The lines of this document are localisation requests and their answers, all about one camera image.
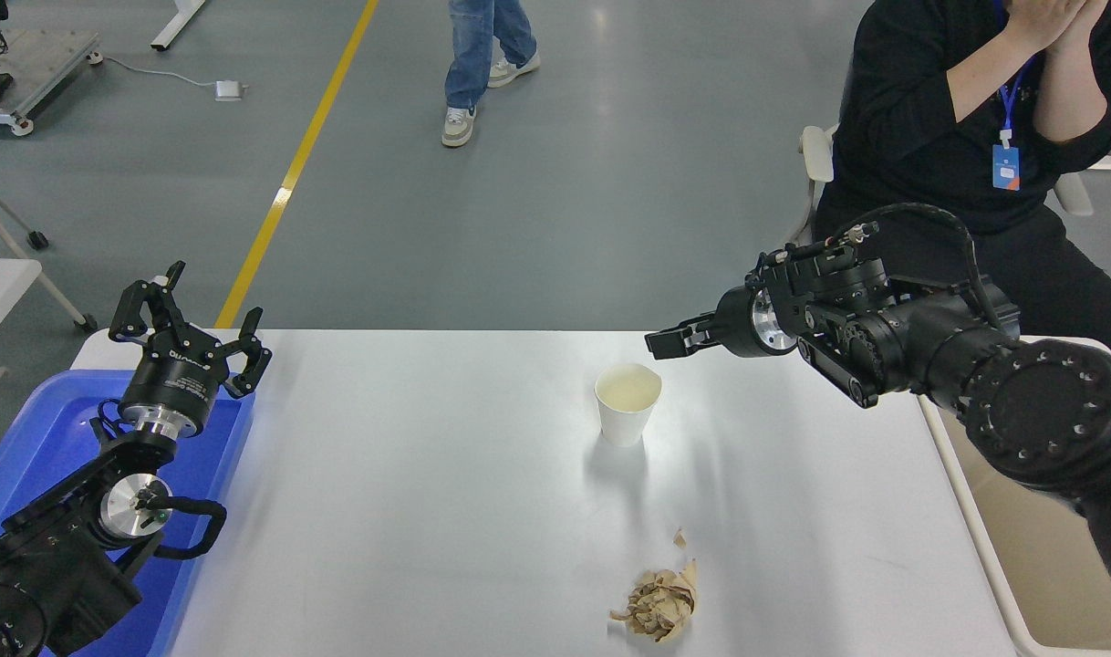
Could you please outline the person's right hand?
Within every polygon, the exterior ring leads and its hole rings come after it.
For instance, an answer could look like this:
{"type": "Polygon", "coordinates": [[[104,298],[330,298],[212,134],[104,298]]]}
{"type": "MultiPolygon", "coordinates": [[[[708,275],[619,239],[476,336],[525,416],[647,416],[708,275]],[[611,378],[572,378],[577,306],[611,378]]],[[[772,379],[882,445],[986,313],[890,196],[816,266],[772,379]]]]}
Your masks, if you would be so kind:
{"type": "Polygon", "coordinates": [[[1085,1],[1009,1],[1004,32],[1030,51],[1053,44],[1068,32],[1085,1]]]}

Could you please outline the person's left hand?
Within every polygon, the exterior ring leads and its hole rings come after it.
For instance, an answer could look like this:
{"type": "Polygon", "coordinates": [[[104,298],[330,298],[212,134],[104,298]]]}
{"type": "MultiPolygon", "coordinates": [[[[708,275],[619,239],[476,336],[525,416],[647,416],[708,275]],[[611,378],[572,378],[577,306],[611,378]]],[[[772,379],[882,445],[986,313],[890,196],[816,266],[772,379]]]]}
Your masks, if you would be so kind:
{"type": "Polygon", "coordinates": [[[1063,54],[1069,51],[1088,50],[1090,38],[1109,1],[1064,1],[1069,14],[1063,34],[1048,46],[1047,54],[1063,54]]]}

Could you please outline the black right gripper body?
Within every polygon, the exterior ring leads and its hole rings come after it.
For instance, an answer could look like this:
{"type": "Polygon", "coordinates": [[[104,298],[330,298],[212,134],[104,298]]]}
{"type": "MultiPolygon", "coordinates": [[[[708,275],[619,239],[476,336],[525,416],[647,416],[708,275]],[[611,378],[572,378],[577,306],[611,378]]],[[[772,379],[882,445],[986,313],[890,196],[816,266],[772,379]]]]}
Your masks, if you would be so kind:
{"type": "Polygon", "coordinates": [[[749,288],[737,286],[725,291],[715,307],[712,337],[728,352],[740,358],[760,358],[764,355],[754,327],[754,299],[755,293],[749,288]]]}

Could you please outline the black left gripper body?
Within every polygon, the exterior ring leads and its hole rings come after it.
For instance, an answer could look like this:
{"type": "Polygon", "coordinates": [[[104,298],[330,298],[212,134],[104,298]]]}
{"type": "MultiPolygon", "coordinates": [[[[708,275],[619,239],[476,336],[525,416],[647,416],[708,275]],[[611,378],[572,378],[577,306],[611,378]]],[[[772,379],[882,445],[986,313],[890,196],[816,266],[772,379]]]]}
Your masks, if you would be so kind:
{"type": "Polygon", "coordinates": [[[201,331],[152,334],[142,361],[120,400],[126,424],[138,424],[154,409],[180,416],[181,430],[202,430],[208,422],[222,381],[217,367],[204,355],[217,338],[201,331]]]}

